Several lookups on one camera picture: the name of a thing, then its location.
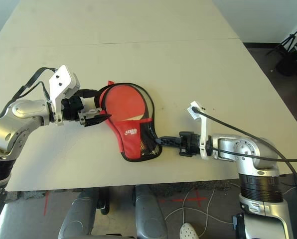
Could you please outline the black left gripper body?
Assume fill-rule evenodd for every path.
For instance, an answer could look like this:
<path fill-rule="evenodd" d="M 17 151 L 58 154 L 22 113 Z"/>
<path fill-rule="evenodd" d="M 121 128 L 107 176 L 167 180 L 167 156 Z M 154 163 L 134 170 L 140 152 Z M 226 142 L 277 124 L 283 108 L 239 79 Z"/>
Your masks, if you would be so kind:
<path fill-rule="evenodd" d="M 63 121 L 79 121 L 85 124 L 85 119 L 79 114 L 84 109 L 82 100 L 79 96 L 72 96 L 69 99 L 61 100 L 61 112 Z"/>

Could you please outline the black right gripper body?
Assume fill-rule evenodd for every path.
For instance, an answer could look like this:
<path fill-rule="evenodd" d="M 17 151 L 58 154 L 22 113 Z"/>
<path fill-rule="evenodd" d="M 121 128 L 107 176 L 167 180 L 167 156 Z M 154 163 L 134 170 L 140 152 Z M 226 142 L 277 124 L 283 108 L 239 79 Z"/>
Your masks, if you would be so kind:
<path fill-rule="evenodd" d="M 191 131 L 181 131 L 179 133 L 180 156 L 192 157 L 200 154 L 200 135 Z"/>

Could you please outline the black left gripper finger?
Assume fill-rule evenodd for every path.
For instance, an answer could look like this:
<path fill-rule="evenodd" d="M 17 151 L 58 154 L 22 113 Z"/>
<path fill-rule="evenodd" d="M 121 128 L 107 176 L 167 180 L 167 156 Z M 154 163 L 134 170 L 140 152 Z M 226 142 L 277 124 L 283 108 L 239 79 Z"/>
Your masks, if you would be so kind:
<path fill-rule="evenodd" d="M 96 115 L 93 118 L 85 119 L 85 127 L 93 126 L 104 122 L 111 117 L 110 114 Z"/>
<path fill-rule="evenodd" d="M 93 97 L 99 97 L 101 95 L 101 92 L 97 90 L 92 90 L 92 89 L 79 89 L 76 92 L 76 95 L 81 98 L 93 98 Z"/>

